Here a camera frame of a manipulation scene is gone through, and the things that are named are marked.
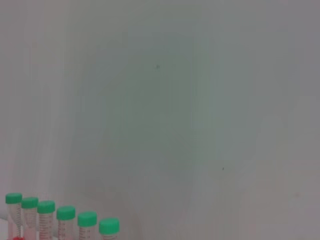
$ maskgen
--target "gray wall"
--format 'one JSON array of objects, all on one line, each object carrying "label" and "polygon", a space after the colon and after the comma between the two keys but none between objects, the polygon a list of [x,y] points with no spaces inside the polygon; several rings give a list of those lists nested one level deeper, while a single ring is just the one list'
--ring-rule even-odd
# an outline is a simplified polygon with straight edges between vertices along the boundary
[{"label": "gray wall", "polygon": [[319,7],[1,1],[1,196],[126,240],[316,239]]}]

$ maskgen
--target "centrifuge tube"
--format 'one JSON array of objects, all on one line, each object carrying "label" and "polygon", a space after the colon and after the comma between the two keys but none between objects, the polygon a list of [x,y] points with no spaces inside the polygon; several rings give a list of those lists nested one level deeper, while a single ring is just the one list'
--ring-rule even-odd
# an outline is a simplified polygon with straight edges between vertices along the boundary
[{"label": "centrifuge tube", "polygon": [[21,238],[21,201],[21,193],[15,192],[5,195],[8,212],[8,239],[10,240]]},{"label": "centrifuge tube", "polygon": [[37,232],[37,197],[25,197],[22,199],[21,207],[23,211],[23,237],[24,240],[36,240]]},{"label": "centrifuge tube", "polygon": [[118,218],[104,218],[99,222],[99,233],[101,234],[101,240],[118,239],[119,230],[120,224]]},{"label": "centrifuge tube", "polygon": [[39,240],[52,240],[55,210],[56,205],[54,201],[47,200],[38,203]]},{"label": "centrifuge tube", "polygon": [[95,240],[97,213],[82,212],[78,215],[79,240]]},{"label": "centrifuge tube", "polygon": [[74,218],[76,209],[74,206],[61,206],[56,210],[58,220],[58,240],[74,239]]}]

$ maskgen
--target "green cap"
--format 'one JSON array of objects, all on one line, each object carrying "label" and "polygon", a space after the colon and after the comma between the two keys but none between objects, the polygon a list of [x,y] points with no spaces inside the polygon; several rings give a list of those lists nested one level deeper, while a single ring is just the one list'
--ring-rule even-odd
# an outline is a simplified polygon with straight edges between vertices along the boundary
[{"label": "green cap", "polygon": [[99,233],[103,235],[117,234],[120,230],[118,218],[104,218],[99,222]]},{"label": "green cap", "polygon": [[78,214],[79,227],[92,227],[97,224],[97,213],[95,211],[85,211]]},{"label": "green cap", "polygon": [[76,217],[76,208],[74,206],[61,206],[56,210],[56,219],[66,221]]},{"label": "green cap", "polygon": [[21,207],[23,209],[34,209],[38,206],[39,199],[37,197],[25,197],[22,199]]},{"label": "green cap", "polygon": [[41,201],[38,203],[37,212],[38,214],[51,214],[56,210],[54,201]]},{"label": "green cap", "polygon": [[22,194],[19,192],[12,192],[5,195],[6,204],[18,204],[21,203]]}]

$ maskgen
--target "plastic tube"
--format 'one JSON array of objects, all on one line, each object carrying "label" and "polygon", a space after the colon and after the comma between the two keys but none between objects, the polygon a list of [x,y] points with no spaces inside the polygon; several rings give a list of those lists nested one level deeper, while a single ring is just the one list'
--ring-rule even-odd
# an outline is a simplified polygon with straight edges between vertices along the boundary
[{"label": "plastic tube", "polygon": [[58,240],[74,239],[74,218],[76,209],[74,206],[61,206],[56,210],[58,220]]},{"label": "plastic tube", "polygon": [[8,193],[5,196],[8,212],[8,239],[21,237],[21,201],[22,194]]},{"label": "plastic tube", "polygon": [[36,240],[37,239],[37,197],[25,197],[22,199],[21,207],[23,211],[23,237],[24,240]]},{"label": "plastic tube", "polygon": [[53,239],[54,212],[56,205],[54,201],[41,201],[38,203],[39,214],[39,240]]},{"label": "plastic tube", "polygon": [[117,240],[120,231],[118,218],[104,218],[99,222],[101,240]]},{"label": "plastic tube", "polygon": [[94,211],[86,211],[79,213],[79,240],[95,240],[97,225],[97,213]]}]

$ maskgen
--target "white wall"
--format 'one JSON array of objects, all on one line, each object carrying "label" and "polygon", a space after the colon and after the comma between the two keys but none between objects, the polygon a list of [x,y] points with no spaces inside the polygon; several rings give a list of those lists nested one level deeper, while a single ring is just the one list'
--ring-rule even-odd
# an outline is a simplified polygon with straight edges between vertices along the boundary
[{"label": "white wall", "polygon": [[319,7],[0,2],[0,194],[121,239],[316,239]]}]

